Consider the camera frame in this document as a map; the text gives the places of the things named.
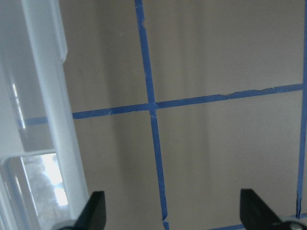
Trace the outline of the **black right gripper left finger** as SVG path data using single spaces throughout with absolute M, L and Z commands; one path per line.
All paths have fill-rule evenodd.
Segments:
M 73 225 L 73 230 L 103 230 L 106 226 L 105 192 L 91 194 L 80 216 Z

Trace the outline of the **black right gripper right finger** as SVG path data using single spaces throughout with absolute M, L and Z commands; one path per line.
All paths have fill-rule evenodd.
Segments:
M 252 189 L 240 191 L 240 220 L 247 230 L 288 229 L 288 225 Z

